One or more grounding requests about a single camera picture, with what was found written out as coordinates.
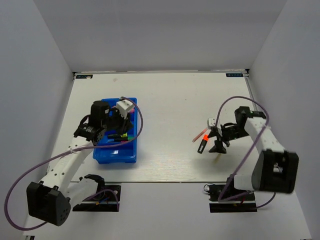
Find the orange cap black highlighter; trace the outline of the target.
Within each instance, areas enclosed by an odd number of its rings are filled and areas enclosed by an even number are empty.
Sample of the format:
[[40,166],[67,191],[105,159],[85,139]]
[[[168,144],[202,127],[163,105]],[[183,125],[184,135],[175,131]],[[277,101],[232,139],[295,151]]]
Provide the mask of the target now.
[[200,145],[199,145],[198,149],[197,149],[197,152],[198,152],[199,154],[202,154],[202,153],[203,153],[203,151],[204,151],[204,149],[205,149],[208,141],[209,141],[208,135],[205,134],[205,135],[203,136],[201,142],[200,142]]

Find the yellow cap black highlighter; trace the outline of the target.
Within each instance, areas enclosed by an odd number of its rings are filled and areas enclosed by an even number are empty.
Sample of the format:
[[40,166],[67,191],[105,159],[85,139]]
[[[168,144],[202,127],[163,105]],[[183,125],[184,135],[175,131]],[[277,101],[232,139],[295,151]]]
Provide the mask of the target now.
[[108,139],[126,139],[128,137],[128,134],[109,134],[107,136]]

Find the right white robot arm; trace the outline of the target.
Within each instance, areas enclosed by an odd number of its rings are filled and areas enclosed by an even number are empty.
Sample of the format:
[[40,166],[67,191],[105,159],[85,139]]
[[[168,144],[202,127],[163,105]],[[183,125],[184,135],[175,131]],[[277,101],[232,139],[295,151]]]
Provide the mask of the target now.
[[250,174],[236,173],[225,188],[226,195],[236,200],[244,191],[291,194],[294,191],[299,157],[287,151],[267,127],[267,117],[262,111],[252,111],[240,106],[234,112],[235,123],[216,125],[214,118],[207,120],[209,137],[215,137],[211,153],[226,154],[230,142],[251,137],[258,159]]

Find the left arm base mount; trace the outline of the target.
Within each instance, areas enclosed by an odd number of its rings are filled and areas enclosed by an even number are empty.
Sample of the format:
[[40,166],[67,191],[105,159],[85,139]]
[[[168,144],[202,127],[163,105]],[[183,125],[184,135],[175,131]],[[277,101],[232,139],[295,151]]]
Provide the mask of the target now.
[[121,185],[107,185],[103,189],[109,189],[88,201],[76,205],[73,212],[119,212],[121,200]]

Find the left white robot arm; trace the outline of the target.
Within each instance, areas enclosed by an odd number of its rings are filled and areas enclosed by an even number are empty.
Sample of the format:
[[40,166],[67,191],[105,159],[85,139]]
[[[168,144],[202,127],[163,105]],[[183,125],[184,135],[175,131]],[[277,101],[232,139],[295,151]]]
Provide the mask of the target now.
[[127,133],[132,127],[130,112],[135,103],[120,98],[115,106],[96,100],[90,114],[83,117],[73,134],[65,156],[39,181],[31,182],[26,189],[28,214],[47,223],[61,226],[73,207],[92,197],[99,200],[105,196],[104,179],[87,174],[71,185],[71,180],[107,131]]

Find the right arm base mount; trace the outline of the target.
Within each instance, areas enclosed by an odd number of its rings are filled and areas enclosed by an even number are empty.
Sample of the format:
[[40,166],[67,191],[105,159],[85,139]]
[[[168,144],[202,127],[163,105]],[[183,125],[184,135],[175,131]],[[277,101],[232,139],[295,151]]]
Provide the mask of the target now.
[[208,195],[210,213],[254,213],[257,212],[256,198],[252,191],[238,190],[229,186],[218,200],[224,184],[207,183],[203,191]]

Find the slim pink highlighter pen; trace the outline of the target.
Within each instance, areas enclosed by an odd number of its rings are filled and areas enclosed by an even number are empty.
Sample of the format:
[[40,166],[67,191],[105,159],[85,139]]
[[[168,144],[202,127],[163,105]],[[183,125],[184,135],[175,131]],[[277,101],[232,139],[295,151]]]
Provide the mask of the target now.
[[194,143],[195,141],[197,141],[202,135],[204,135],[207,132],[207,130],[207,128],[202,130],[196,137],[193,138],[192,142]]

